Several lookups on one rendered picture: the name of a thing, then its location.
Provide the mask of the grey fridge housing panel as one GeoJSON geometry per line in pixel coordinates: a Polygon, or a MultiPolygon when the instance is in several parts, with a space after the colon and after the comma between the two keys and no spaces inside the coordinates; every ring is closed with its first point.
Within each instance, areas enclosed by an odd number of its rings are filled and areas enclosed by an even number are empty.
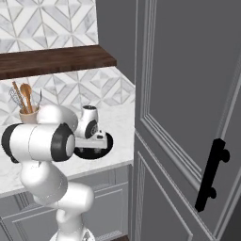
{"type": "Polygon", "coordinates": [[[99,44],[117,59],[117,68],[135,83],[137,0],[96,0],[99,44]]]}

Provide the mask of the beige utensil pot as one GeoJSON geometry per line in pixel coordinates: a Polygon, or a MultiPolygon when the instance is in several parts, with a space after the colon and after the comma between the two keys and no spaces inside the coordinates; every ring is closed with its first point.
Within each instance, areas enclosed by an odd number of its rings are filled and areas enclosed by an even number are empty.
{"type": "Polygon", "coordinates": [[[19,112],[20,119],[22,123],[37,123],[37,114],[39,110],[35,105],[32,106],[33,112],[25,114],[24,111],[21,109],[19,112]]]}

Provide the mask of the metal utensil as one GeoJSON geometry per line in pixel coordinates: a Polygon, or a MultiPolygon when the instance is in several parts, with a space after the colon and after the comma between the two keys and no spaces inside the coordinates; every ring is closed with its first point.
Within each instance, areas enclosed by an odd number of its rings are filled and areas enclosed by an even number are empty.
{"type": "Polygon", "coordinates": [[[40,99],[37,101],[36,103],[36,106],[35,106],[35,111],[37,112],[40,108],[40,102],[42,100],[42,93],[41,93],[41,90],[40,90],[40,99]]]}

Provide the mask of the grey cupboard door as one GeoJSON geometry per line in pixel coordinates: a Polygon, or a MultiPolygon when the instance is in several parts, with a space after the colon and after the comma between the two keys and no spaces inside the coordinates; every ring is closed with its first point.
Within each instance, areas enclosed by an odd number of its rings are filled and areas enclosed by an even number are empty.
{"type": "MultiPolygon", "coordinates": [[[[96,241],[127,235],[127,183],[96,190],[83,219],[96,241]]],[[[0,241],[49,241],[56,231],[56,210],[35,204],[25,193],[0,199],[0,241]]]]}

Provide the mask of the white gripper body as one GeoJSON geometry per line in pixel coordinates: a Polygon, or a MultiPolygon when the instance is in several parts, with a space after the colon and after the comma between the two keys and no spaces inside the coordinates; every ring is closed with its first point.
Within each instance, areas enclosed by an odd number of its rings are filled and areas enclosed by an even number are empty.
{"type": "Polygon", "coordinates": [[[83,138],[77,137],[75,139],[75,146],[79,147],[79,148],[105,149],[106,141],[105,140],[83,139],[83,138]]]}

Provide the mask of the wooden spoon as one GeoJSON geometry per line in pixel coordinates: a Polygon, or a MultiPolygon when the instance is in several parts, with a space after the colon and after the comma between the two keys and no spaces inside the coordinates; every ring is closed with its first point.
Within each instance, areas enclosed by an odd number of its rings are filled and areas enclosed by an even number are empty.
{"type": "Polygon", "coordinates": [[[32,113],[33,109],[30,101],[31,87],[28,84],[21,84],[21,93],[26,98],[28,112],[32,113]]]}

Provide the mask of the grey fridge door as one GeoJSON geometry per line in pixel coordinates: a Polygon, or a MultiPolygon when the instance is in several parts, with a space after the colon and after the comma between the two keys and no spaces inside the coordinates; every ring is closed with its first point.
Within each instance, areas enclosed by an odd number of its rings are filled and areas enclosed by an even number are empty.
{"type": "Polygon", "coordinates": [[[241,0],[137,0],[131,241],[241,241],[241,0]],[[209,153],[226,142],[202,212],[209,153]]]}

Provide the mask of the grey drawer front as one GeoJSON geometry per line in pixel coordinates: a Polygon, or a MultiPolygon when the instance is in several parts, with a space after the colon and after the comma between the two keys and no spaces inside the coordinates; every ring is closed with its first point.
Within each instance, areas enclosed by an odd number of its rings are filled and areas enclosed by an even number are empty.
{"type": "Polygon", "coordinates": [[[100,190],[112,186],[128,185],[128,166],[109,169],[73,179],[75,183],[90,186],[93,190],[100,190]]]}

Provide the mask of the dark wooden shelf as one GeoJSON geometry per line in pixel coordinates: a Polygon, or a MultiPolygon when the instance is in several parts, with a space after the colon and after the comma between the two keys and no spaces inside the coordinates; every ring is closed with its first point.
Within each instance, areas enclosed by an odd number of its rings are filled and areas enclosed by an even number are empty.
{"type": "Polygon", "coordinates": [[[0,80],[117,65],[100,45],[0,54],[0,80]]]}

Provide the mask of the metal whisk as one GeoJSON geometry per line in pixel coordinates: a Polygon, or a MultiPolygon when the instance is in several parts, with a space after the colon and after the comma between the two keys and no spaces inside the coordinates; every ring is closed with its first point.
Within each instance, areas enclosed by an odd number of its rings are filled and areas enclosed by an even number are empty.
{"type": "Polygon", "coordinates": [[[16,92],[16,90],[14,88],[10,88],[8,94],[10,95],[11,99],[13,100],[13,102],[17,106],[22,107],[21,101],[20,101],[20,99],[19,99],[19,97],[17,95],[17,92],[16,92]]]}

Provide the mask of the black round plate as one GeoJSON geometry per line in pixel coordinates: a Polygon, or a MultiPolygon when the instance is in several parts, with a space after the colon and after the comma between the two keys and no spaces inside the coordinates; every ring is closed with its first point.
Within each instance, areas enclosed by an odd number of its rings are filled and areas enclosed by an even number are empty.
{"type": "Polygon", "coordinates": [[[113,144],[114,144],[113,137],[107,132],[97,133],[89,139],[105,140],[106,141],[106,148],[101,149],[100,153],[95,153],[94,149],[92,149],[92,148],[79,148],[79,147],[75,146],[74,154],[76,156],[78,156],[79,158],[86,159],[86,160],[96,160],[96,159],[102,158],[102,157],[106,156],[111,151],[111,149],[113,147],[113,144]],[[83,149],[88,150],[88,153],[82,153],[83,149]]]}

